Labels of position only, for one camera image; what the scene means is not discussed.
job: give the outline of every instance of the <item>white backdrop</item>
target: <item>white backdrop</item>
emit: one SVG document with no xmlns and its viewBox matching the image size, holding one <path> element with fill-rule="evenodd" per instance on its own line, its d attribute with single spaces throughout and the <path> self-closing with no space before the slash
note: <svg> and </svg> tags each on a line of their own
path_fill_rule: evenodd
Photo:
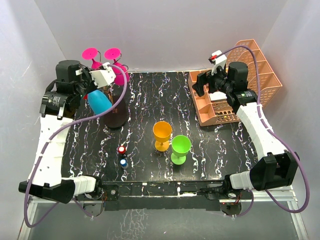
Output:
<svg viewBox="0 0 320 240">
<path fill-rule="evenodd" d="M 118 47 L 131 70 L 173 71 L 210 67 L 211 53 L 239 40 L 262 45 L 286 0 L 35 2 L 67 59 Z"/>
<path fill-rule="evenodd" d="M 283 84 L 265 114 L 275 132 L 297 151 L 307 172 L 311 194 L 302 217 L 311 240 L 320 236 L 319 23 L 318 0 L 288 1 L 262 47 Z M 293 187 L 301 206 L 306 190 L 299 171 Z"/>
<path fill-rule="evenodd" d="M 0 239 L 16 239 L 23 221 L 18 192 L 32 169 L 39 109 L 64 59 L 33 0 L 0 1 Z"/>
</svg>

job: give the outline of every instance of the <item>orange plastic rack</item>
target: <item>orange plastic rack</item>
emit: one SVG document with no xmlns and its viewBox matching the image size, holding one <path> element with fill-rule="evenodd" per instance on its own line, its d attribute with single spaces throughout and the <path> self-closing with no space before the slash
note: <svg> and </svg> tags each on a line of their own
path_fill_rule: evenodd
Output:
<svg viewBox="0 0 320 240">
<path fill-rule="evenodd" d="M 236 46 L 238 45 L 248 46 L 256 57 L 261 88 L 260 102 L 264 107 L 282 87 L 282 84 L 277 78 L 276 74 L 273 72 L 264 54 L 254 39 L 241 40 L 237 42 Z M 227 56 L 226 66 L 228 67 L 229 63 L 235 61 L 244 62 L 248 65 L 248 88 L 257 93 L 258 86 L 255 63 L 250 52 L 241 47 L 233 49 Z M 200 126 L 239 122 L 239 118 L 235 115 L 233 109 L 228 105 L 226 100 L 216 102 L 211 101 L 207 85 L 204 86 L 203 96 L 198 96 L 196 91 L 193 90 L 192 85 L 196 83 L 197 75 L 201 72 L 204 71 L 191 71 L 188 79 L 188 85 Z"/>
</svg>

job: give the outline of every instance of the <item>green goblet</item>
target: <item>green goblet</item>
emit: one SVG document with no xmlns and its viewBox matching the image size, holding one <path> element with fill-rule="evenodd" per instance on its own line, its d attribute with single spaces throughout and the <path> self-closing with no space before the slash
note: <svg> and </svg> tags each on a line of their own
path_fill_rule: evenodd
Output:
<svg viewBox="0 0 320 240">
<path fill-rule="evenodd" d="M 172 140 L 171 147 L 171 161 L 176 165 L 184 164 L 187 159 L 186 155 L 191 148 L 190 139 L 184 135 L 175 136 Z"/>
</svg>

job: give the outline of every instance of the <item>table surface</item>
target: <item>table surface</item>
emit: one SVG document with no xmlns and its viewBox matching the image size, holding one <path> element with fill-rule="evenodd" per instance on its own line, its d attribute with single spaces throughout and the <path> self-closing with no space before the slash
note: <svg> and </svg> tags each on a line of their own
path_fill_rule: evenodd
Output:
<svg viewBox="0 0 320 240">
<path fill-rule="evenodd" d="M 188 77 L 188 72 L 132 73 L 125 94 L 127 123 L 117 130 L 108 129 L 101 119 L 71 127 L 62 176 L 95 175 L 103 182 L 219 180 L 251 169 L 258 159 L 245 127 L 240 122 L 200 127 Z M 122 91 L 112 88 L 115 95 Z M 93 114 L 83 101 L 76 119 Z M 191 140 L 183 165 L 171 162 L 171 147 L 156 151 L 153 126 L 158 121 L 172 126 L 171 137 L 186 135 Z M 127 148 L 127 170 L 119 164 L 120 145 Z"/>
</svg>

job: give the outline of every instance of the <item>metal frame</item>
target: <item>metal frame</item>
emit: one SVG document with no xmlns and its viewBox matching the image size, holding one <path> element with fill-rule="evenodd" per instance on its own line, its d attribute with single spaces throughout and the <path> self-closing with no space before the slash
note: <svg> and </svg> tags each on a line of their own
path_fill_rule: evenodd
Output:
<svg viewBox="0 0 320 240">
<path fill-rule="evenodd" d="M 281 202 L 287 202 L 289 209 L 295 210 L 298 209 L 298 200 L 295 194 L 295 191 L 292 186 L 280 187 L 269 190 L 271 194 Z M 253 196 L 255 202 L 272 202 L 273 200 L 269 197 L 269 195 L 265 191 L 256 191 L 253 190 Z M 234 199 L 220 199 L 221 203 L 229 203 L 234 202 Z M 250 199 L 242 199 L 241 202 L 250 202 Z M 38 204 L 50 204 L 53 201 L 31 197 L 29 200 L 29 208 L 28 208 L 28 216 L 30 223 L 33 223 L 35 218 L 36 210 Z M 85 200 L 79 201 L 80 204 L 101 204 L 100 200 Z M 291 213 L 292 222 L 294 224 L 297 236 L 299 240 L 309 240 L 308 234 L 302 220 L 300 213 Z M 20 233 L 18 236 L 18 240 L 27 240 L 30 234 L 30 228 L 28 228 L 23 221 Z"/>
</svg>

